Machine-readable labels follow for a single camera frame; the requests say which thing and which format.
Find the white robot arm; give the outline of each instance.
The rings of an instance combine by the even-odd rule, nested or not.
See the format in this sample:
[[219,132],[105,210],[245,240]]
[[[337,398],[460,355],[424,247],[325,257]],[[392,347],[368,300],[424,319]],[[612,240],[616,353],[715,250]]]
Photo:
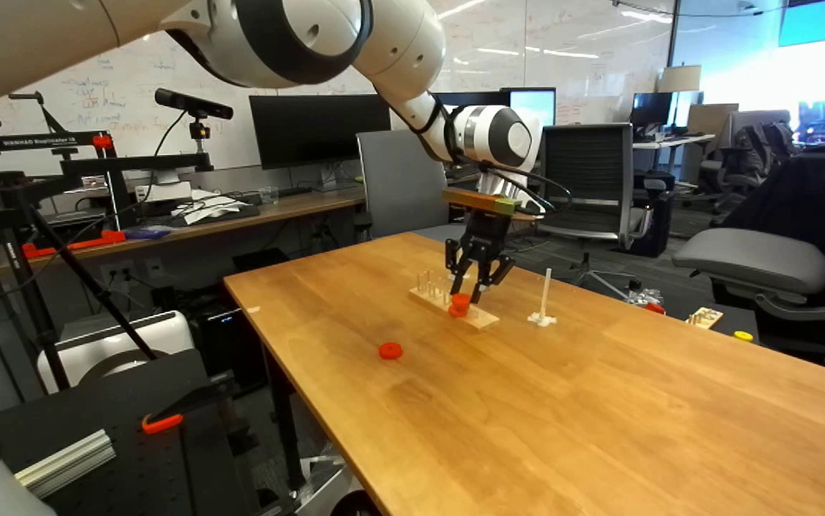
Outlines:
[[238,87],[322,82],[355,67],[433,157],[510,171],[534,163],[534,120],[507,105],[445,111],[430,94],[443,32],[425,0],[0,0],[0,94],[149,32],[169,32]]

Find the gray office chair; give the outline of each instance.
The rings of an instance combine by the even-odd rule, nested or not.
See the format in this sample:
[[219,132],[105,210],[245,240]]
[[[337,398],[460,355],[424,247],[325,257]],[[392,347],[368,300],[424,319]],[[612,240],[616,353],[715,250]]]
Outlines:
[[464,236],[464,224],[445,220],[443,163],[430,157],[411,132],[357,132],[355,141],[368,239],[420,231],[443,240]]
[[544,128],[544,171],[569,190],[539,229],[566,239],[616,240],[630,250],[649,229],[649,206],[633,206],[633,125],[584,122]]
[[825,304],[809,300],[825,292],[825,254],[812,244],[719,226],[690,239],[672,263],[720,282],[773,319],[825,322]]

